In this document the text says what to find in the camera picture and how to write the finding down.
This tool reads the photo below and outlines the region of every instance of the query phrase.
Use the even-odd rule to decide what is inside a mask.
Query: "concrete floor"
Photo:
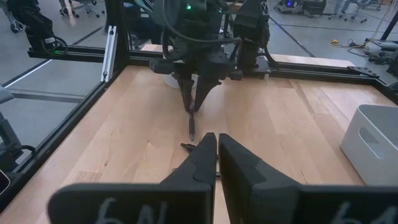
[[[104,2],[97,1],[99,11],[105,10]],[[325,12],[333,10],[334,1],[328,1]],[[79,42],[81,46],[104,47],[106,36],[103,29],[98,28],[104,26],[105,15],[96,18],[83,11],[79,19],[62,17],[58,13],[58,1],[39,0],[39,3],[42,14],[53,21],[55,35],[69,44]],[[369,63],[367,58],[350,54],[347,49],[330,47],[328,43],[333,39],[344,45],[349,39],[362,43],[373,35],[388,6],[382,6],[381,11],[362,10],[368,21],[361,24],[358,20],[345,22],[338,17],[329,20],[327,16],[307,18],[281,14],[272,9],[276,3],[276,0],[269,2],[271,53],[343,59],[375,71],[387,69],[386,66]],[[382,35],[395,12],[393,10],[384,18],[376,38]],[[395,27],[389,39],[397,38],[398,28]],[[37,146],[100,81],[102,64],[29,58],[28,48],[25,33],[12,33],[7,18],[0,12],[0,84],[8,86],[18,97],[0,105],[0,111],[9,119],[23,144]],[[395,79],[392,76],[383,78]]]

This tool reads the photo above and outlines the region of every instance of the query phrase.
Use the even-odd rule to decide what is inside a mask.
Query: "white storage box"
[[[341,149],[368,185],[398,185],[398,108],[361,105]]]

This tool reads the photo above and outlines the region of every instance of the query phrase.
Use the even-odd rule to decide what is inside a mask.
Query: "black aluminum frame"
[[[129,50],[129,38],[123,2],[122,0],[106,0],[105,2],[106,12],[108,15],[107,25],[117,26],[118,28],[118,43],[116,46],[113,77],[108,83],[99,83],[95,86],[85,99],[62,121],[62,123],[40,143],[37,147],[38,153],[22,167],[19,173],[16,173],[15,176],[12,177],[13,180],[11,186],[2,195],[0,195],[0,212],[5,209],[30,178],[32,178],[40,169],[44,162],[59,147],[62,141],[68,136],[84,115],[86,115],[89,109],[95,104],[95,102],[127,65],[149,66],[150,59],[163,58],[163,54],[161,52]],[[391,24],[394,23],[395,25],[395,22],[398,20],[398,16],[394,18],[396,19],[393,19]],[[35,58],[101,63],[104,59],[104,48],[70,46],[68,53],[61,56],[51,56],[44,52],[36,52],[30,49],[28,54],[30,57]],[[372,85],[398,105],[398,94],[391,89],[391,86],[394,85],[393,83],[384,83],[378,79],[378,77],[364,75],[352,68],[306,65],[299,63],[279,63],[279,67],[275,68],[270,65],[270,69],[272,71],[271,77]]]

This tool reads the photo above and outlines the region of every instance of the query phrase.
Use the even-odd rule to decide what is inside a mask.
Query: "wooden table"
[[[371,86],[283,78],[267,83],[225,80],[210,92],[196,115],[194,144],[207,132],[228,133],[303,184],[362,185],[340,142],[356,108],[365,103],[395,106]],[[0,223],[48,223],[50,196],[75,182],[160,182],[187,157],[181,142],[190,140],[180,92],[147,67],[129,66],[1,214]],[[215,203],[215,223],[229,223],[220,182]]]

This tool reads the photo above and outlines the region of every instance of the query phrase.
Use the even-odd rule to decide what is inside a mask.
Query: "wooden tabletop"
[[[228,133],[303,184],[362,185],[340,142],[364,103],[395,106],[371,86],[282,78],[267,83],[225,80],[197,113],[193,144],[207,132]],[[182,142],[190,140],[180,92],[147,67],[128,66],[5,209],[0,223],[48,223],[49,198],[75,182],[158,183],[187,157]],[[215,223],[229,223],[220,182],[215,197]]]

